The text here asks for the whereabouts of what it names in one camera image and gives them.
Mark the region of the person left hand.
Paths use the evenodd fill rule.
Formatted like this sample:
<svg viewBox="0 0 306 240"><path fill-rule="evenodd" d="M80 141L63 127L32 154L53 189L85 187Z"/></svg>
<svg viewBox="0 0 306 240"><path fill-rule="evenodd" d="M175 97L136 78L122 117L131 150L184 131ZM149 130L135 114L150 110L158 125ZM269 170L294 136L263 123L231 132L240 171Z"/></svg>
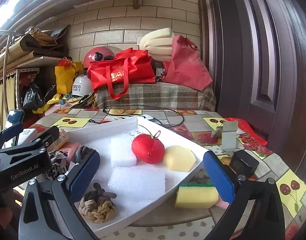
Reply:
<svg viewBox="0 0 306 240"><path fill-rule="evenodd" d="M0 207L0 239L6 239L6 228L12 220L13 214L9 207Z"/></svg>

